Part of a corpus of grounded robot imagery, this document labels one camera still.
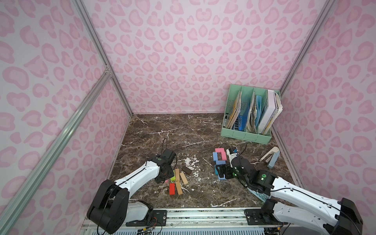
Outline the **teal block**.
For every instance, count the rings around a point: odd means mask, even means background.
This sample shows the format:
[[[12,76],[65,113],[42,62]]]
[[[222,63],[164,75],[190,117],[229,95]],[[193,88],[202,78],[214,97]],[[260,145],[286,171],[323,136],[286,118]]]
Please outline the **teal block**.
[[[219,174],[219,173],[218,173],[218,166],[219,166],[219,165],[217,165],[217,164],[214,165],[215,175],[218,175],[218,174]]]

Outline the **pink block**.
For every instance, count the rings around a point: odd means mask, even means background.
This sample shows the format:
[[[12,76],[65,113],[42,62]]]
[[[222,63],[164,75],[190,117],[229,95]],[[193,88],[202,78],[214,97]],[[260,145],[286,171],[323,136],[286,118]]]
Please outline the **pink block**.
[[[225,152],[225,149],[224,148],[216,148],[215,152],[222,153],[222,152]]]
[[[221,151],[221,159],[222,159],[223,161],[226,161],[226,160],[227,160],[226,152]]]

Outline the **pink block top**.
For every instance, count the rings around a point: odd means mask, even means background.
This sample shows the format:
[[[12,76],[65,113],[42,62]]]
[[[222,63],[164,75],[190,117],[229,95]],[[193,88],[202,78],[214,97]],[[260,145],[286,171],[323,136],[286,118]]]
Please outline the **pink block top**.
[[[225,149],[224,148],[216,148],[215,152],[222,153],[222,152],[225,152]]]

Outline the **dark brown block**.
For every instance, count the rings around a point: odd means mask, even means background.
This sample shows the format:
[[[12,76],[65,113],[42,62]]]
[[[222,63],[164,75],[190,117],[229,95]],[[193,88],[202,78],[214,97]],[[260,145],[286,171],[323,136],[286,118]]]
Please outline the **dark brown block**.
[[[193,170],[188,168],[187,166],[183,166],[182,171],[185,172],[186,174],[190,175]]]

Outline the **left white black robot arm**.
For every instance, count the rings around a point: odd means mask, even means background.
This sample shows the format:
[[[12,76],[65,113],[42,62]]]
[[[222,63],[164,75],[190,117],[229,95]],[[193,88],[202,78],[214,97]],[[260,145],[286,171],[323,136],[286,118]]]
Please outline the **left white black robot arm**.
[[[167,211],[154,210],[145,201],[129,200],[151,180],[164,183],[174,176],[172,163],[176,153],[165,149],[161,154],[148,158],[138,169],[115,181],[101,183],[89,206],[86,217],[96,224],[97,230],[114,234],[122,225],[153,227],[166,225]]]

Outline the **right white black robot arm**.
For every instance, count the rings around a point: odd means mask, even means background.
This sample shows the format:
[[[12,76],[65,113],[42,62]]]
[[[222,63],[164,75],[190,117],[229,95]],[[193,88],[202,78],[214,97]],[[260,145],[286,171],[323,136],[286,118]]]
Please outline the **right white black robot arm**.
[[[256,170],[241,155],[215,166],[219,177],[237,179],[245,188],[268,195],[260,209],[246,209],[250,222],[262,225],[285,223],[322,235],[361,235],[363,220],[349,199],[340,201],[300,188],[269,171]]]

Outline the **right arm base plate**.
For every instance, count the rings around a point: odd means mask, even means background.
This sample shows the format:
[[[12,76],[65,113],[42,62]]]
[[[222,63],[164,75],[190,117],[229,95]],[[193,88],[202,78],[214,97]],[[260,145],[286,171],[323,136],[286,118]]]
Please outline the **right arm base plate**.
[[[247,224],[250,226],[278,225],[278,221],[275,220],[274,216],[262,209],[246,209],[244,215],[246,216]]]

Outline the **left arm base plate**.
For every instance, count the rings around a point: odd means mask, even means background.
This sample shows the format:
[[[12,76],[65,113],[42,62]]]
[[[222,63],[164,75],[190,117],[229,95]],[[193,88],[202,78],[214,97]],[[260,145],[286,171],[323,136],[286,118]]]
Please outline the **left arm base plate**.
[[[167,210],[153,210],[147,213],[143,220],[133,220],[126,222],[126,227],[141,227],[151,226],[157,224],[159,226],[166,226]]]

